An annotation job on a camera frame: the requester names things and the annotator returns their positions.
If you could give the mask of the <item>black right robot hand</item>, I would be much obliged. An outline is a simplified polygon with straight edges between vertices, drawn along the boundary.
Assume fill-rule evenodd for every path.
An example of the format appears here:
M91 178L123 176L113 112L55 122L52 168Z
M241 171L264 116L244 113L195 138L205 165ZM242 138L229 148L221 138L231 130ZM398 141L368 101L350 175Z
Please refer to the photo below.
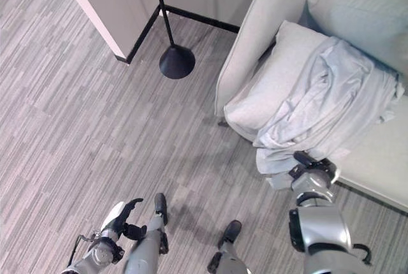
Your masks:
M296 151L294 152L293 157L307 168L316 167L318 165L317 160L305 151Z

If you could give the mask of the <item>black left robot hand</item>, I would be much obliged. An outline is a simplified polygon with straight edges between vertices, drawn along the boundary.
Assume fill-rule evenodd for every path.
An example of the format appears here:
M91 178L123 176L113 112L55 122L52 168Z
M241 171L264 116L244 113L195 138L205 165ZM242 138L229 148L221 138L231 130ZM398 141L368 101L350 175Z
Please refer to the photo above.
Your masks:
M118 242L122 235L134 241L143 239L146 235L147 227L138 227L126 222L135 205L142 201L143 198L136 198L128 203L124 201L118 202L103 221L101 226L102 237L110 238L114 242Z

